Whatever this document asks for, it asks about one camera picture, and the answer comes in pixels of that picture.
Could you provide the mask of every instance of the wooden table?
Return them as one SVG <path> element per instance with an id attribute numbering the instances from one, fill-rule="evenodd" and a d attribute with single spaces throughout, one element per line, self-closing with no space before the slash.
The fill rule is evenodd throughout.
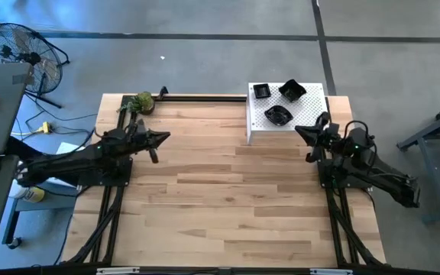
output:
<path id="1" fill-rule="evenodd" d="M 122 96 L 103 95 L 98 133 L 115 128 Z M 334 123 L 352 119 L 348 97 L 328 102 Z M 310 148 L 296 132 L 260 135 L 247 146 L 245 115 L 239 102 L 157 103 L 146 126 L 171 136 L 159 163 L 147 152 L 133 156 L 113 265 L 336 267 L 325 192 L 315 164 L 305 162 Z M 96 227 L 102 192 L 95 186 L 77 199 L 63 260 Z M 354 230 L 384 262 L 367 194 L 348 189 L 348 201 Z M 345 235 L 343 245 L 347 252 Z"/>

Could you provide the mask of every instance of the gray concrete floor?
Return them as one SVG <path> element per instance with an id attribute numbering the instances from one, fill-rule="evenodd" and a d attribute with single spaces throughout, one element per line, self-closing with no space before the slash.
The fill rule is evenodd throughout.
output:
<path id="1" fill-rule="evenodd" d="M 7 0 L 0 21 L 38 31 L 163 34 L 316 34 L 309 0 Z M 327 35 L 440 37 L 440 0 L 319 0 Z M 72 63 L 48 95 L 61 118 L 98 111 L 105 92 L 245 93 L 248 82 L 322 83 L 318 42 L 252 40 L 53 39 Z M 440 222 L 425 226 L 435 197 L 417 150 L 402 154 L 395 143 L 430 123 L 440 111 L 440 44 L 328 43 L 335 88 L 348 95 L 354 117 L 376 135 L 383 160 L 420 178 L 422 208 L 405 209 L 375 191 L 387 261 L 395 267 L 440 270 Z M 27 99 L 18 118 L 37 113 Z M 91 129 L 94 118 L 61 122 Z M 84 134 L 39 135 L 27 142 L 46 153 L 61 141 L 80 144 Z M 0 244 L 0 268 L 52 264 L 63 242 L 70 211 L 25 213 L 17 235 L 25 245 Z"/>

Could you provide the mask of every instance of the potted plant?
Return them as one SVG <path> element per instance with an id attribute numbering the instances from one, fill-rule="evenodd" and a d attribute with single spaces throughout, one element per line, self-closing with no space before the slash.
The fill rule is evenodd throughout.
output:
<path id="1" fill-rule="evenodd" d="M 134 95 L 127 104 L 123 104 L 117 112 L 127 110 L 128 112 L 138 112 L 142 115 L 150 115 L 156 107 L 156 102 L 149 92 L 141 92 Z"/>

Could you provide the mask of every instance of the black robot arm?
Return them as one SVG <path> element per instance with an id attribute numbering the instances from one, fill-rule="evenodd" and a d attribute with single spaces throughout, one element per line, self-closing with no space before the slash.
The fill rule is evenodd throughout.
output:
<path id="1" fill-rule="evenodd" d="M 120 173 L 123 168 L 121 162 L 128 160 L 130 154 L 143 150 L 148 150 L 152 161 L 157 163 L 155 150 L 169 136 L 169 132 L 146 130 L 142 120 L 133 121 L 125 130 L 116 128 L 105 132 L 100 141 L 83 150 L 25 160 L 18 168 L 18 183 L 22 186 L 34 186 L 50 177 L 79 176 L 89 171 L 102 176 Z M 79 181 L 79 184 L 85 185 L 86 182 Z"/>
<path id="2" fill-rule="evenodd" d="M 317 118 L 315 126 L 295 127 L 307 145 L 313 147 L 306 161 L 321 163 L 321 180 L 342 187 L 375 186 L 405 207 L 419 207 L 420 190 L 416 179 L 384 163 L 376 151 L 371 150 L 376 144 L 374 136 L 367 133 L 366 124 L 365 129 L 355 128 L 346 137 L 341 137 L 339 126 L 329 124 L 328 118 L 329 114 L 324 112 Z M 323 158 L 324 150 L 332 154 L 332 159 Z"/>

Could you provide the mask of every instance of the green plant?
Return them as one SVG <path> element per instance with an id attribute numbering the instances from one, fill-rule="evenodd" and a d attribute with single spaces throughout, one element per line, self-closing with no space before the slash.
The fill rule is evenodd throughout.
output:
<path id="1" fill-rule="evenodd" d="M 134 95 L 132 99 L 127 103 L 123 104 L 117 112 L 122 110 L 127 110 L 128 112 L 144 112 L 150 110 L 154 106 L 154 99 L 149 92 L 141 92 Z"/>

